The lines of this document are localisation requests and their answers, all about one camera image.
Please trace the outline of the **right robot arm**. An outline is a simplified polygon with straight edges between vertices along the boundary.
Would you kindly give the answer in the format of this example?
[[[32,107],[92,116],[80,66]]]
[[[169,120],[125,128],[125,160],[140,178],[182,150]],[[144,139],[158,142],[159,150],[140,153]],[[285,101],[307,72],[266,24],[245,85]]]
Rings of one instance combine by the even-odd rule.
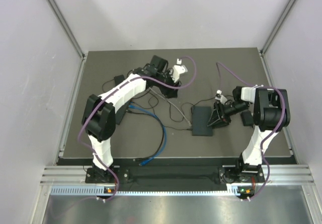
[[[211,128],[226,127],[231,116],[249,110],[254,132],[246,149],[234,167],[221,167],[219,179],[225,184],[263,181],[262,163],[265,152],[274,137],[290,123],[288,95],[285,89],[264,86],[241,87],[233,91],[233,101],[224,101],[220,92],[216,95],[213,111],[207,122]]]

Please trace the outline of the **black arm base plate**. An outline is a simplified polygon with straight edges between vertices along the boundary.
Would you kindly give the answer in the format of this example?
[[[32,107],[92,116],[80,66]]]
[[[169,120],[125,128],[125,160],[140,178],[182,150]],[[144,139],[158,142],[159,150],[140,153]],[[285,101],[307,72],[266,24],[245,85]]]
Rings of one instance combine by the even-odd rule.
[[[243,164],[240,158],[155,158],[144,164],[137,159],[116,158],[110,167],[121,184],[134,180],[209,179],[215,184],[263,183],[261,165]]]

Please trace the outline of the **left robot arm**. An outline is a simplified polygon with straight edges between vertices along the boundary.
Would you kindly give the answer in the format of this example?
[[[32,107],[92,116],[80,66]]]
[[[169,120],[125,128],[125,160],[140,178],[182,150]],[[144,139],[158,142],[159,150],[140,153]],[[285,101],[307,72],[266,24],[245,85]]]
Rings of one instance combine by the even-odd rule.
[[[181,59],[168,68],[168,61],[155,55],[150,63],[132,70],[126,79],[110,91],[99,96],[89,96],[82,118],[83,130],[89,136],[94,150],[87,182],[108,183],[113,179],[110,142],[116,129],[117,111],[136,95],[153,86],[159,88],[165,98],[176,98],[181,85],[180,76],[186,72]]]

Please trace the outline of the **black network switch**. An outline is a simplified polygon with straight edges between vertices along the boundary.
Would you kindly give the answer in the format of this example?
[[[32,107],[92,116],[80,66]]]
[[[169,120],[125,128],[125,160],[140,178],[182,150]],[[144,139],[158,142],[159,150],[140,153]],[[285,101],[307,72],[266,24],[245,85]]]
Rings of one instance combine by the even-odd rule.
[[[192,106],[192,135],[193,136],[213,136],[213,129],[208,126],[212,109],[209,106]]]
[[[116,124],[117,125],[120,125],[121,121],[123,120],[125,114],[126,114],[126,111],[128,109],[130,105],[130,101],[128,101],[127,103],[125,103],[117,112],[116,112]]]

